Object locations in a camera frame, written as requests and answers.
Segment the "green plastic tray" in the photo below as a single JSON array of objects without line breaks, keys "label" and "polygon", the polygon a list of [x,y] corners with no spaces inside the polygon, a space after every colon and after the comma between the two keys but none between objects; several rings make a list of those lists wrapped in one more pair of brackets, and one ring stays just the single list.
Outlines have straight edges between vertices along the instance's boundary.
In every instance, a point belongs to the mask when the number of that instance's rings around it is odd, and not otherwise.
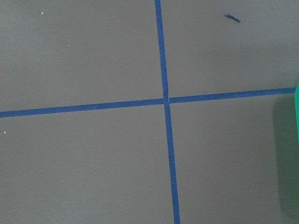
[{"label": "green plastic tray", "polygon": [[299,141],[299,86],[296,87],[294,93],[294,106],[295,106],[295,117],[296,117],[296,127],[297,127],[297,139]]}]

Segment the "small blue tape scrap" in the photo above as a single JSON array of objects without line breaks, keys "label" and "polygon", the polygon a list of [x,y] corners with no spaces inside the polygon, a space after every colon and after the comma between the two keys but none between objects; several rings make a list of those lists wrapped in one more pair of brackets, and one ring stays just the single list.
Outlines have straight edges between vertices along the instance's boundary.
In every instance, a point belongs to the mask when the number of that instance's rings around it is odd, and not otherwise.
[{"label": "small blue tape scrap", "polygon": [[232,14],[226,13],[225,16],[226,16],[227,18],[230,18],[230,19],[232,19],[232,20],[238,22],[238,23],[241,22],[241,20],[240,20],[238,17],[236,17],[236,16],[234,16],[234,15],[232,15]]}]

